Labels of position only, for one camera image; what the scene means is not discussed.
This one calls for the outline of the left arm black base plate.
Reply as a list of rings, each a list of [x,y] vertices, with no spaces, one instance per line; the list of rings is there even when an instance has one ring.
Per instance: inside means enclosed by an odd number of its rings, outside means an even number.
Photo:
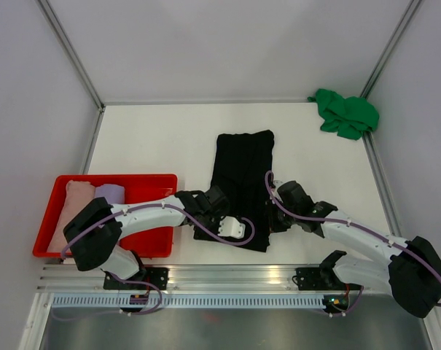
[[[106,272],[103,288],[105,290],[149,290],[153,284],[160,290],[166,290],[169,270],[164,267],[145,267],[128,280],[120,281]]]

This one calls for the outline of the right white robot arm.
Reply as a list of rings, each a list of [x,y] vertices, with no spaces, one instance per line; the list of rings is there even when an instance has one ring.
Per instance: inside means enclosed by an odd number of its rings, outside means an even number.
[[[432,244],[420,236],[411,240],[382,233],[353,220],[326,201],[315,202],[296,181],[275,182],[265,175],[270,196],[270,229],[282,233],[299,226],[306,233],[354,250],[356,258],[335,251],[319,266],[322,284],[336,288],[355,284],[390,295],[409,314],[426,317],[441,307],[441,259]]]

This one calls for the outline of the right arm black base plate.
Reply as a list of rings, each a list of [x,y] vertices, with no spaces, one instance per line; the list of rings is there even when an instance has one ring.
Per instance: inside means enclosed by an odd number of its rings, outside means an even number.
[[[359,290],[358,284],[345,284],[337,278],[332,269],[307,265],[294,270],[292,281],[300,291],[332,291],[346,292]]]

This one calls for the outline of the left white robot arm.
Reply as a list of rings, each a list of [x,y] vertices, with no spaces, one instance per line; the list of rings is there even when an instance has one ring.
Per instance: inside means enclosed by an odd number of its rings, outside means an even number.
[[[217,186],[202,191],[179,191],[157,201],[110,204],[94,198],[63,229],[66,245],[79,271],[100,269],[131,289],[141,287],[146,271],[135,252],[120,241],[156,228],[194,225],[209,229],[229,211],[227,196]]]

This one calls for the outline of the black t shirt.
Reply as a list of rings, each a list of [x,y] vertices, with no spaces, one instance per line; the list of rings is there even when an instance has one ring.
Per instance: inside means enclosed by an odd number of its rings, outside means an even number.
[[[211,185],[217,186],[230,203],[229,217],[249,219],[244,238],[254,237],[244,249],[265,253],[270,245],[270,229],[266,213],[269,194],[265,173],[272,169],[274,134],[270,130],[257,133],[217,136]]]

